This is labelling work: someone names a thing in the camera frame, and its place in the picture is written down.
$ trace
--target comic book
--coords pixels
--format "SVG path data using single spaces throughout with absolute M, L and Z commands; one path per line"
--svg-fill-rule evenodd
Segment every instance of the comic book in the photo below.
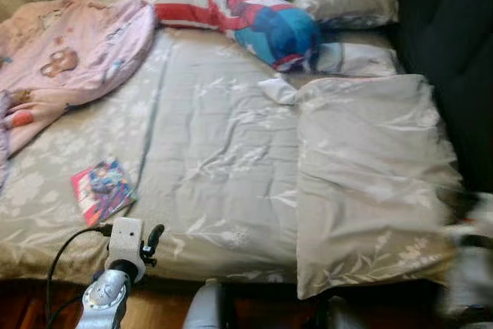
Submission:
M 136 192 L 117 159 L 101 161 L 71 178 L 75 198 L 92 226 L 134 203 Z

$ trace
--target wooden floor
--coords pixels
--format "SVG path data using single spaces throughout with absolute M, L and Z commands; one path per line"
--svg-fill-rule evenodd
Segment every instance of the wooden floor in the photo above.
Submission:
M 123 329 L 180 329 L 193 293 L 199 286 L 183 282 L 143 282 L 128 300 Z M 44 329 L 44 283 L 0 282 L 0 329 Z M 53 307 L 81 294 L 84 288 L 55 284 Z M 291 286 L 235 286 L 240 329 L 302 328 L 314 313 L 317 300 L 299 302 Z M 439 329 L 431 305 L 437 290 L 430 284 L 340 290 L 370 329 Z M 73 329 L 80 315 L 74 304 L 59 317 L 55 328 Z

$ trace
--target red white and blue pillow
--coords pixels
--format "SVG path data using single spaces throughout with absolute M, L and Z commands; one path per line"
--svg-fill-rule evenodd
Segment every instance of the red white and blue pillow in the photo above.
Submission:
M 153 0 L 170 27 L 224 32 L 277 71 L 309 67 L 319 29 L 304 10 L 284 0 Z

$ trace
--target black couch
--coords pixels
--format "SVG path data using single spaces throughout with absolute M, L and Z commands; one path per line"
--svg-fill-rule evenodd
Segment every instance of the black couch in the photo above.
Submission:
M 428 77 L 469 190 L 493 192 L 493 0 L 399 0 L 391 38 Z

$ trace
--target black cable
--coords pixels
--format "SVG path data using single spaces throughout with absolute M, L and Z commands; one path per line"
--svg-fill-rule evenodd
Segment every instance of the black cable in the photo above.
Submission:
M 55 272 L 56 264 L 59 262 L 60 256 L 62 255 L 63 251 L 66 249 L 66 247 L 72 242 L 76 237 L 78 237 L 80 234 L 87 233 L 89 231 L 99 231 L 102 233 L 103 236 L 109 237 L 111 235 L 112 231 L 112 225 L 111 224 L 105 224 L 102 226 L 97 226 L 97 227 L 88 227 L 86 229 L 82 229 L 78 231 L 77 233 L 73 234 L 67 241 L 63 244 L 62 248 L 59 249 L 59 252 L 56 254 L 55 259 L 52 262 L 52 266 L 49 269 L 48 272 L 48 277 L 46 278 L 46 308 L 45 308 L 45 313 L 46 313 L 46 321 L 47 321 L 47 327 L 49 322 L 51 321 L 51 316 L 52 316 L 52 306 L 50 302 L 50 284 L 52 282 L 53 278 L 53 273 Z
M 46 326 L 47 329 L 52 329 L 53 323 L 55 323 L 56 319 L 58 316 L 62 313 L 63 310 L 65 310 L 68 306 L 71 304 L 74 304 L 75 302 L 79 302 L 82 299 L 83 294 L 80 294 L 79 296 L 73 297 L 71 300 L 68 300 L 65 302 L 62 306 L 58 308 L 57 311 L 55 311 L 52 315 L 52 317 L 48 321 L 48 325 Z

